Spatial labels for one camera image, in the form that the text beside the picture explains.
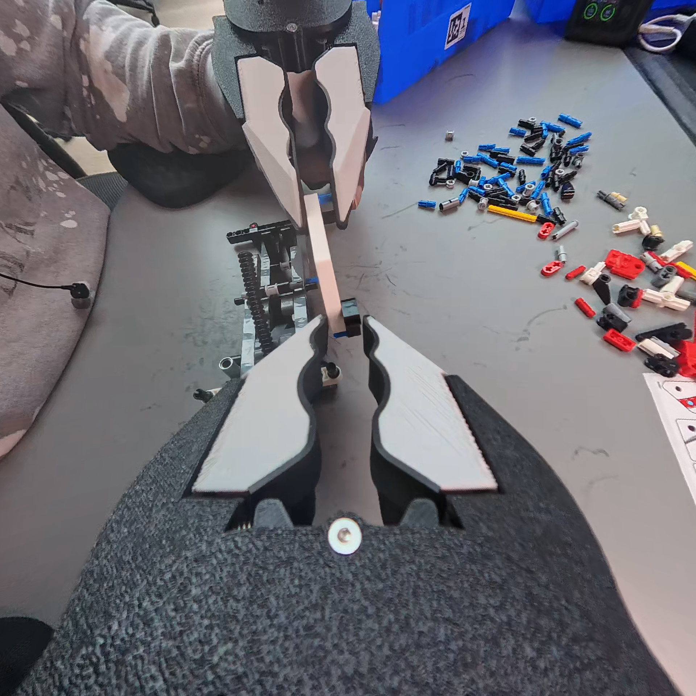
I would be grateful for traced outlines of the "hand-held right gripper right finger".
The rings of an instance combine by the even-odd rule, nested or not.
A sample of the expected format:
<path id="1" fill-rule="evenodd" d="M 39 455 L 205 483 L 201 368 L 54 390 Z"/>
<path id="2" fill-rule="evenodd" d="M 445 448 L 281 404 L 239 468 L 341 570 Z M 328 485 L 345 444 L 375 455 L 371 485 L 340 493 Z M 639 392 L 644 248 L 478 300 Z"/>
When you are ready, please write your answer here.
<path id="1" fill-rule="evenodd" d="M 370 473 L 378 492 L 497 491 L 449 376 L 372 316 L 363 319 L 362 338 L 377 403 Z"/>

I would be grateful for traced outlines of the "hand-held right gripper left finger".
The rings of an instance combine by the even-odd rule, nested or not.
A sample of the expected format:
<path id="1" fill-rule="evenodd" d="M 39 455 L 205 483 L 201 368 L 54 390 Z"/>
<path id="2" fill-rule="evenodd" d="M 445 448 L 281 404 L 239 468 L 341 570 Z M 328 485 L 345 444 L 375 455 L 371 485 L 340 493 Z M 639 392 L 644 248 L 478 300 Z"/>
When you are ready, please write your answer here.
<path id="1" fill-rule="evenodd" d="M 318 315 L 247 373 L 211 442 L 193 494 L 255 495 L 314 457 L 328 322 Z"/>

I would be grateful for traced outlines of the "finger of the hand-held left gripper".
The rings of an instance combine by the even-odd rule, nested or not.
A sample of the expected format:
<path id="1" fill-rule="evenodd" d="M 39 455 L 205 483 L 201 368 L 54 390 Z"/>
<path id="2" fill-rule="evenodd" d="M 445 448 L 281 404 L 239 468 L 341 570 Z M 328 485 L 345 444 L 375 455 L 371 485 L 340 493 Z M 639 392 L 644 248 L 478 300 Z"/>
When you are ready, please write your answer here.
<path id="1" fill-rule="evenodd" d="M 332 145 L 329 173 L 335 223 L 345 229 L 363 180 L 371 122 L 357 49 L 335 46 L 326 51 L 315 62 L 315 81 L 327 104 L 324 129 Z"/>
<path id="2" fill-rule="evenodd" d="M 237 61 L 244 124 L 242 131 L 278 203 L 294 226 L 303 227 L 303 204 L 297 172 L 290 161 L 291 133 L 283 119 L 282 67 L 263 57 Z"/>

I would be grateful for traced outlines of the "grey black toy truck chassis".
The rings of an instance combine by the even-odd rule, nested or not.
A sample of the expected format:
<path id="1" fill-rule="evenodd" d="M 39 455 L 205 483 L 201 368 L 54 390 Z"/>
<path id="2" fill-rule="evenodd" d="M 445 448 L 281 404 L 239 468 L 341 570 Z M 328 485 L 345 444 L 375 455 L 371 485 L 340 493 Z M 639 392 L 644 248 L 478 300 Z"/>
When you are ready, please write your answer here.
<path id="1" fill-rule="evenodd" d="M 223 358 L 219 368 L 228 378 L 241 378 L 309 323 L 309 293 L 319 281 L 306 270 L 290 221 L 251 223 L 229 232 L 227 240 L 237 249 L 244 293 L 234 302 L 244 317 L 241 352 Z"/>

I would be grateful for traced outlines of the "white angled toy beam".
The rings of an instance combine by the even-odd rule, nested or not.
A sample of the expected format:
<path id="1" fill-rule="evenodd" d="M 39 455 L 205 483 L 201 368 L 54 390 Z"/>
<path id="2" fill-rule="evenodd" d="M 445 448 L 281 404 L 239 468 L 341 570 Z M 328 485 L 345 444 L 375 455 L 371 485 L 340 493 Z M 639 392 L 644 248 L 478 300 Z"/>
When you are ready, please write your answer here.
<path id="1" fill-rule="evenodd" d="M 345 326 L 318 194 L 306 194 L 303 197 L 303 203 L 312 258 L 318 278 L 319 292 L 328 320 L 328 327 L 331 329 L 332 334 L 338 333 L 344 331 Z"/>

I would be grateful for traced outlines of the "person's left forearm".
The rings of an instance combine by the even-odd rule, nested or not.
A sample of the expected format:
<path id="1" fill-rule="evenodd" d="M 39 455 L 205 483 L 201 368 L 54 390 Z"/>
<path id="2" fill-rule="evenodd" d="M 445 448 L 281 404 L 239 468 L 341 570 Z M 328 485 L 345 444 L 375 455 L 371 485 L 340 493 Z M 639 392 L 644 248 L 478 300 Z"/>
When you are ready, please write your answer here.
<path id="1" fill-rule="evenodd" d="M 211 29 L 153 27 L 108 1 L 2 1 L 1 105 L 98 150 L 241 150 L 213 39 Z"/>

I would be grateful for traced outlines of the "black forearm rest pad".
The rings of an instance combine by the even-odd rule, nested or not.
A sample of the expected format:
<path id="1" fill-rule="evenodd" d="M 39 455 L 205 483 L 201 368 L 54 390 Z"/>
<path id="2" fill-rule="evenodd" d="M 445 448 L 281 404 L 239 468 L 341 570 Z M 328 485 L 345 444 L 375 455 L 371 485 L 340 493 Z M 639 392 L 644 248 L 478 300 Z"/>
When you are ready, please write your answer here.
<path id="1" fill-rule="evenodd" d="M 203 203 L 214 194 L 257 171 L 248 150 L 190 154 L 178 148 L 160 152 L 140 144 L 119 144 L 107 152 L 115 170 L 153 204 L 180 210 Z"/>

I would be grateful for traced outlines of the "grey desk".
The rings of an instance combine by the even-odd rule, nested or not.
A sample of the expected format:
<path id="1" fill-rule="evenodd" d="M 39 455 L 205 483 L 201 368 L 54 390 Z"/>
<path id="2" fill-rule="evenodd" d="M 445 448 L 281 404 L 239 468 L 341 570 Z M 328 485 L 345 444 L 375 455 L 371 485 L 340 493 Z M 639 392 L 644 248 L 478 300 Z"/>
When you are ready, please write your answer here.
<path id="1" fill-rule="evenodd" d="M 677 695 L 575 501 L 458 376 L 498 492 L 420 497 L 340 559 L 275 498 L 183 496 L 224 388 L 126 492 L 16 695 Z"/>

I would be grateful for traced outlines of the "black office chair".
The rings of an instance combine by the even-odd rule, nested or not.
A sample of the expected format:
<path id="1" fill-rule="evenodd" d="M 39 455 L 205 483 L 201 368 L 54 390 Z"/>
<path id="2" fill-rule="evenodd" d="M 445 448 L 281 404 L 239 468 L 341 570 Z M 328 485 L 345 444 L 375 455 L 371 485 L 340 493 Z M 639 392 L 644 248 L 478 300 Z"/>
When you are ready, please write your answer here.
<path id="1" fill-rule="evenodd" d="M 4 109 L 15 122 L 36 142 L 39 149 L 71 178 L 106 204 L 113 211 L 127 187 L 127 181 L 116 171 L 88 175 L 82 166 L 58 144 L 32 117 L 21 109 L 1 100 Z"/>

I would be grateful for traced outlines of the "yellow toy axle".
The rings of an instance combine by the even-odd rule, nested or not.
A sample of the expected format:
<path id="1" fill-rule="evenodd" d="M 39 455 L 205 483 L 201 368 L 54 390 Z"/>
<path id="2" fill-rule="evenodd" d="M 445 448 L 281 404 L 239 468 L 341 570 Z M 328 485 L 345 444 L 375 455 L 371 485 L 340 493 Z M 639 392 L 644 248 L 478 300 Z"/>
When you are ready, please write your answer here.
<path id="1" fill-rule="evenodd" d="M 487 212 L 492 214 L 497 214 L 500 216 L 505 216 L 510 219 L 515 219 L 518 221 L 523 221 L 527 223 L 538 223 L 538 216 L 536 214 L 530 214 L 525 212 L 520 212 L 519 210 L 513 210 L 508 207 L 503 207 L 500 205 L 489 204 L 486 208 Z"/>

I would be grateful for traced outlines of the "black clip-on microphone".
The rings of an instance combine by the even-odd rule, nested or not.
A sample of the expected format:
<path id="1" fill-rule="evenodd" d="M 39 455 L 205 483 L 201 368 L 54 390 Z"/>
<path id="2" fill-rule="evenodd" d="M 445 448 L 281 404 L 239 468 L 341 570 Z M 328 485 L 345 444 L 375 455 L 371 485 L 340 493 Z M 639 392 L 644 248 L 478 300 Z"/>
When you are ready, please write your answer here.
<path id="1" fill-rule="evenodd" d="M 25 285 L 35 289 L 66 291 L 70 294 L 71 304 L 75 309 L 89 309 L 92 305 L 91 288 L 87 283 L 84 282 L 70 283 L 67 285 L 47 285 L 25 281 L 3 273 L 1 273 L 1 278 L 7 281 L 12 281 L 15 284 Z"/>

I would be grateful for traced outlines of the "white sticker sheet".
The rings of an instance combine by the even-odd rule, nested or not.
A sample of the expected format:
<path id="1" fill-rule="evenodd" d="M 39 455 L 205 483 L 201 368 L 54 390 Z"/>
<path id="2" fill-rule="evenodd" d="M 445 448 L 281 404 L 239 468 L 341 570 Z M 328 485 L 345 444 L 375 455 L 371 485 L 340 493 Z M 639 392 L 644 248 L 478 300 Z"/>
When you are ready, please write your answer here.
<path id="1" fill-rule="evenodd" d="M 684 479 L 695 498 L 695 380 L 643 374 Z"/>

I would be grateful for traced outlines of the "pile of red white pieces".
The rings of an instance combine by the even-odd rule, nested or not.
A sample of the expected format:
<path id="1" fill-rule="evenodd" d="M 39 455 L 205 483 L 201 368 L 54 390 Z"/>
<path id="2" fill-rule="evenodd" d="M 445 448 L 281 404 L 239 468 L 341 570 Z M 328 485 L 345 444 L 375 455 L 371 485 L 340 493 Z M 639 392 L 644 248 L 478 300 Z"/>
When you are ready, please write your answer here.
<path id="1" fill-rule="evenodd" d="M 540 275 L 563 274 L 580 283 L 594 299 L 580 296 L 573 304 L 598 326 L 607 345 L 622 353 L 639 352 L 646 369 L 665 377 L 695 379 L 695 241 L 666 246 L 664 231 L 650 222 L 648 209 L 635 207 L 613 224 L 612 236 L 639 236 L 632 253 L 610 248 L 592 265 L 570 266 L 558 245 Z"/>

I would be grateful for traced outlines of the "person's grey hoodie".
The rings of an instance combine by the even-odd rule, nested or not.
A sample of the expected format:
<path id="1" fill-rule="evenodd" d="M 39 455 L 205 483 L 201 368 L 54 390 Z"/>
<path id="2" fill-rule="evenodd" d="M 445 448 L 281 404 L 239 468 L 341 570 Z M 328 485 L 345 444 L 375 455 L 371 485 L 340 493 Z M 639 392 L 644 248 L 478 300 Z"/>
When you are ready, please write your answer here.
<path id="1" fill-rule="evenodd" d="M 41 285 L 100 280 L 110 211 L 1 109 L 1 456 L 30 429 L 89 317 Z"/>

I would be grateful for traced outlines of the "black charger green display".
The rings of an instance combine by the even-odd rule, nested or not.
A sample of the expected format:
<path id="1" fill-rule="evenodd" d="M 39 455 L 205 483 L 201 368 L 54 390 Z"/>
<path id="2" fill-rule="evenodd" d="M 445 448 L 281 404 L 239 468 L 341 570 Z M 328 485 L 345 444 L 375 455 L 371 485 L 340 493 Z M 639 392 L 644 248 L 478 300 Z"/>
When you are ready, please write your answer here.
<path id="1" fill-rule="evenodd" d="M 564 29 L 574 42 L 625 47 L 638 32 L 653 1 L 576 1 Z"/>

